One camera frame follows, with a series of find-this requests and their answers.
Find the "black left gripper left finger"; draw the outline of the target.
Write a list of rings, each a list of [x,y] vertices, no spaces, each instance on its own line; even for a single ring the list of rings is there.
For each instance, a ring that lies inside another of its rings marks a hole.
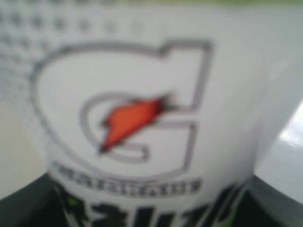
[[[2,227],[67,227],[50,177],[44,174],[0,200]]]

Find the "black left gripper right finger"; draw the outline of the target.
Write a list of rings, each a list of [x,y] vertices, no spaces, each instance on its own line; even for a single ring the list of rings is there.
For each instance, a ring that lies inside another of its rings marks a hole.
[[[220,213],[222,227],[301,227],[303,205],[258,177],[232,185]]]

